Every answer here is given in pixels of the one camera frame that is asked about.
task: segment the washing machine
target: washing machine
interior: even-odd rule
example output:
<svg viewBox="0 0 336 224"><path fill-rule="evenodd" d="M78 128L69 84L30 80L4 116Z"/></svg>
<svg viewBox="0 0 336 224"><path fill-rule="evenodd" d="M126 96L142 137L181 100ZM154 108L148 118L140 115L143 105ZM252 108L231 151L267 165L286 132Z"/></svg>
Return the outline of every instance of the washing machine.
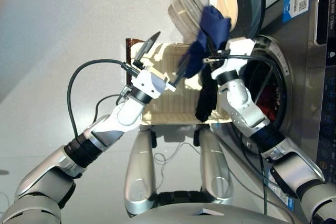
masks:
<svg viewBox="0 0 336 224"><path fill-rule="evenodd" d="M285 86L276 90L276 102L279 108L282 100L286 111L279 110L280 130L331 183L336 183L334 20L335 0L279 0L266 9L255 48L281 69L279 85Z"/></svg>
<svg viewBox="0 0 336 224"><path fill-rule="evenodd" d="M177 13L172 19L180 21L174 22L178 29L183 35L186 30L196 35L200 7L212 4L218 8L221 1L171 2ZM326 180L336 183L335 0L235 0L222 10L224 16L233 17L232 37L254 38L252 55L276 62L272 67L251 60L241 70L253 100L319 165ZM227 131L228 125L217 129ZM252 142L241 140L252 155L257 153ZM245 160L241 140L233 134L225 142ZM297 200L285 201L302 216Z"/></svg>

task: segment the navy blue cloth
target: navy blue cloth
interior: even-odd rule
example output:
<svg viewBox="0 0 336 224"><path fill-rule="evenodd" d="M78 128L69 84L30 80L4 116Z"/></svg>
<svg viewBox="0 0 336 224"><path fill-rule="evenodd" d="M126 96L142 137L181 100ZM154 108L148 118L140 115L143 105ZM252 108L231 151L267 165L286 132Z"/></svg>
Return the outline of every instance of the navy blue cloth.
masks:
<svg viewBox="0 0 336 224"><path fill-rule="evenodd" d="M188 61L184 75L186 78L191 78L201 71L203 67L202 60L208 56L207 39L211 39L216 50L220 50L229 39L231 19L224 18L214 6L205 6L203 8L199 24L201 28L198 32L197 40L190 45L187 53L180 61Z"/></svg>

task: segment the black cable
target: black cable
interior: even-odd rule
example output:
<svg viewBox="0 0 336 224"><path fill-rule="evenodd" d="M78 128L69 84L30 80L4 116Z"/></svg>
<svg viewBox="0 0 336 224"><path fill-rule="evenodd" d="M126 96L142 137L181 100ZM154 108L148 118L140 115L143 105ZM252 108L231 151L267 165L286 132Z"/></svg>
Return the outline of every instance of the black cable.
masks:
<svg viewBox="0 0 336 224"><path fill-rule="evenodd" d="M120 102L121 98L122 98L122 96L120 95L120 96L118 97L118 99L115 101L115 104L116 104L116 105L119 105L119 102Z"/></svg>
<svg viewBox="0 0 336 224"><path fill-rule="evenodd" d="M104 98L100 99L100 100L97 102L97 104L96 104L96 109L95 109L95 116L94 116L94 118L93 118L93 122L92 122L92 123L94 123L94 122L97 120L99 104L100 104L102 101L106 100L107 98L110 98L110 97L118 97L118 96L119 96L119 94L108 95L107 97L104 97Z"/></svg>
<svg viewBox="0 0 336 224"><path fill-rule="evenodd" d="M271 78L272 74L273 74L273 69L274 67L272 66L271 69L269 70L268 74L266 75L264 81L262 82L260 89L255 97L255 100L253 101L255 104L258 102L261 93L263 92L264 88L266 87L266 84L268 83L269 79Z"/></svg>
<svg viewBox="0 0 336 224"><path fill-rule="evenodd" d="M121 66L123 66L125 63L121 62L120 60L112 60L112 59L100 59L100 60L90 60L82 65L80 65L76 71L72 74L71 79L69 81L68 84L68 91L67 91L67 104L68 104L68 112L69 112L69 116L70 116L70 120L71 120L71 125L72 125L72 129L73 129L73 133L75 134L75 137L78 136L77 133L77 127L76 127L76 123L75 123L75 118L73 117L73 113L72 113L72 107L71 107L71 89L72 89L72 85L73 82L76 78L76 76L78 75L78 73L85 67L92 65L92 64L97 64L97 63L114 63L114 64L119 64Z"/></svg>
<svg viewBox="0 0 336 224"><path fill-rule="evenodd" d="M265 168L264 168L264 161L262 159L263 157L261 156L261 152L259 151L259 161L260 161L260 169L261 169L261 174L265 177ZM264 191L264 215L267 215L267 185L266 181L263 179L262 181L262 188Z"/></svg>
<svg viewBox="0 0 336 224"><path fill-rule="evenodd" d="M276 187L279 187L277 184L273 183L272 181L270 181L265 175L263 175L259 169L251 162L251 160L249 159L249 157L246 155L246 151L245 151L245 148L243 147L244 146L244 143L243 143L243 135L240 136L240 144L241 144L241 147L242 147L242 152L243 152L243 156L244 158L247 160L247 162L250 164L250 166L252 167L252 169L255 171L255 173L257 174L258 177L260 177L263 181L267 181L269 184L273 185L273 186L276 186Z"/></svg>

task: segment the silver robot arm segment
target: silver robot arm segment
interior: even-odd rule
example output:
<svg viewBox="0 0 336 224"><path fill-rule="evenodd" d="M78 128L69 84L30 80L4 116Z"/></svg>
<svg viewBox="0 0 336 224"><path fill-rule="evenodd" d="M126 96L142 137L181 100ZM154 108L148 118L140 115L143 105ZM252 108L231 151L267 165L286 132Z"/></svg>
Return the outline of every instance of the silver robot arm segment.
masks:
<svg viewBox="0 0 336 224"><path fill-rule="evenodd" d="M74 179L111 147L124 132L140 125L141 113L165 88L174 91L167 78L153 68L140 71L125 102L111 115L101 117L69 144L61 146L34 168L19 184L15 202L3 214L1 224L61 223L60 209L75 190Z"/></svg>
<svg viewBox="0 0 336 224"><path fill-rule="evenodd" d="M336 186L326 184L321 169L290 138L273 127L239 78L237 69L242 66L238 62L235 69L231 60L234 59L227 59L212 74L220 85L221 106L234 125L258 145L263 158L274 163L271 174L285 193L300 199L309 221L336 220Z"/></svg>

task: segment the wire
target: wire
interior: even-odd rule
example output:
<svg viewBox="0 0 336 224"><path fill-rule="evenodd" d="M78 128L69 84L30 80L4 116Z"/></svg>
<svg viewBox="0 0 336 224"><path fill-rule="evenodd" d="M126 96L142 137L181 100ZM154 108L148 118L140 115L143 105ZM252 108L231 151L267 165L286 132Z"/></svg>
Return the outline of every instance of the wire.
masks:
<svg viewBox="0 0 336 224"><path fill-rule="evenodd" d="M275 187L279 187L277 184L273 183L272 181L270 181L265 175L263 175L259 170L258 168L251 162L251 160L249 159L249 157L246 155L246 152L245 152L245 148L243 147L244 146L244 143L242 141L242 138L240 138L240 144L242 146L242 151L243 151L243 155L245 157L245 159L247 160L247 162L250 164L250 166L253 168L253 170L255 171L255 173L262 179L262 180L266 180L269 184L275 186Z"/></svg>
<svg viewBox="0 0 336 224"><path fill-rule="evenodd" d="M71 79L70 79L69 84L68 84L67 104L68 104L68 112L69 112L69 116L70 116L70 120L71 120L71 125L72 125L72 129L73 129L73 133L75 134L75 137L78 136L78 132L77 132L75 118L73 117L72 107L71 107L71 89L72 89L72 85L73 85L73 82L75 81L76 76L78 75L78 73L83 68L85 68L85 67L87 67L89 65L97 64L97 63L114 63L114 64L119 64L119 65L123 66L123 63L120 60L113 60L113 59L90 60L90 61L88 61L88 62L80 65L76 69L76 71L72 74Z"/></svg>
<svg viewBox="0 0 336 224"><path fill-rule="evenodd" d="M6 200L7 200L7 204L8 204L8 207L7 208L9 208L10 207L10 202L9 202L9 197L7 196L7 194L5 194L5 193L3 193L2 191L0 191L0 195L3 195L3 196L5 196L5 198L6 198Z"/></svg>
<svg viewBox="0 0 336 224"><path fill-rule="evenodd" d="M261 174L265 177L265 168L264 168L264 161L262 159L263 157L261 156L261 152L259 151L259 161L260 161L260 169L261 169ZM263 179L262 181L262 188L264 191L264 215L267 215L267 185L266 181Z"/></svg>
<svg viewBox="0 0 336 224"><path fill-rule="evenodd" d="M257 196L257 197L260 198L260 199L263 199L262 196L258 195L257 193L255 193L254 191L252 191L251 189L249 189L247 186L245 186L245 185L243 184L243 182L241 182L241 181L237 178L237 176L232 172L232 170L230 169L230 167L229 167L228 169L229 169L230 173L232 174L232 176L233 176L233 177L240 183L241 186L243 186L243 187L244 187L247 191L249 191L251 194ZM290 218L292 224L296 224L296 223L295 223L295 220L294 220L294 218L293 218L293 216L292 216L292 214L291 214L285 207L282 207L282 206L280 206L280 205L278 205L278 204L276 204L276 203L273 203L272 201L269 201L269 200L267 200L267 202L270 203L271 205L273 205L273 206L275 206L275 207L281 209L282 211L286 212L286 214L287 214L288 217Z"/></svg>
<svg viewBox="0 0 336 224"><path fill-rule="evenodd" d="M183 145L189 145L192 149L194 149L195 152L197 152L198 154L201 154L201 153L200 153L200 152L199 152L199 151L198 151L192 144L190 144L190 143L182 143L182 144L179 143L179 144L177 145L175 151L173 152L173 154L172 154L170 157L168 157L168 158L166 158L166 157L164 156L164 154L162 154L162 153L160 153L160 152L157 152L157 153L154 154L154 161L155 161L158 165L161 165L161 182L160 182L160 184L156 187L157 190L158 190L158 189L162 186L162 184L163 184L163 181L164 181L163 171L164 171L164 169L165 169L165 167L166 167L166 164L169 163L171 160L173 160L173 158L177 155L177 153L179 152L179 150L181 149L181 147L182 147Z"/></svg>
<svg viewBox="0 0 336 224"><path fill-rule="evenodd" d="M110 97L118 97L118 96L119 96L119 94L108 95L107 97L104 97L104 98L100 99L99 102L97 102L97 104L96 104L96 109L95 109L95 116L94 116L94 118L93 118L93 122L92 122L92 123L94 123L94 122L97 120L97 117L98 117L98 107L99 107L100 103L101 103L102 101L106 100L107 98L110 98Z"/></svg>
<svg viewBox="0 0 336 224"><path fill-rule="evenodd" d="M261 87L255 97L255 100L254 100L254 103L257 103L260 96L261 96L261 93L263 92L264 88L266 87L266 84L268 83L269 79L271 78L272 74L273 74L273 69L274 69L274 66L271 67L271 69L269 70L268 74L266 75L263 83L261 84Z"/></svg>

